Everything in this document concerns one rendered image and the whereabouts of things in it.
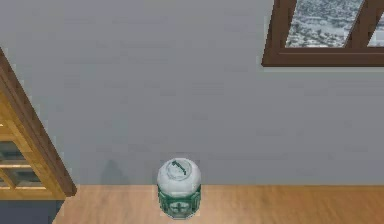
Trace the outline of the wooden door with glass panes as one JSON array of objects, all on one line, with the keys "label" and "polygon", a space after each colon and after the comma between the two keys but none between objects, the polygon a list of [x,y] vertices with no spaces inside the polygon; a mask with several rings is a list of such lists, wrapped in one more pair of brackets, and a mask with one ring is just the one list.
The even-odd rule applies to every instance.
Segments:
[{"label": "wooden door with glass panes", "polygon": [[0,48],[0,142],[21,159],[0,159],[0,200],[64,200],[77,193],[69,172]]}]

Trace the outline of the green and white trash can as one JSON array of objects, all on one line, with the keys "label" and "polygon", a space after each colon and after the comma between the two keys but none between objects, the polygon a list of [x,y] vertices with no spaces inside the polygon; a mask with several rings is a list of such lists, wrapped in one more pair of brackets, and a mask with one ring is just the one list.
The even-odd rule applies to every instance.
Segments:
[{"label": "green and white trash can", "polygon": [[158,170],[157,195],[160,209],[174,220],[192,217],[201,202],[201,171],[190,159],[173,158]]}]

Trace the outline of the brown framed window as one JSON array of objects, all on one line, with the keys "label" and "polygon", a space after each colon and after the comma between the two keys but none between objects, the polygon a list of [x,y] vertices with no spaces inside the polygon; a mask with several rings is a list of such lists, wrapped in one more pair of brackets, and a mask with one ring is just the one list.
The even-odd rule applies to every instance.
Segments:
[{"label": "brown framed window", "polygon": [[341,48],[287,48],[297,0],[274,0],[261,60],[263,67],[384,67],[384,47],[369,47],[384,0],[363,0]]}]

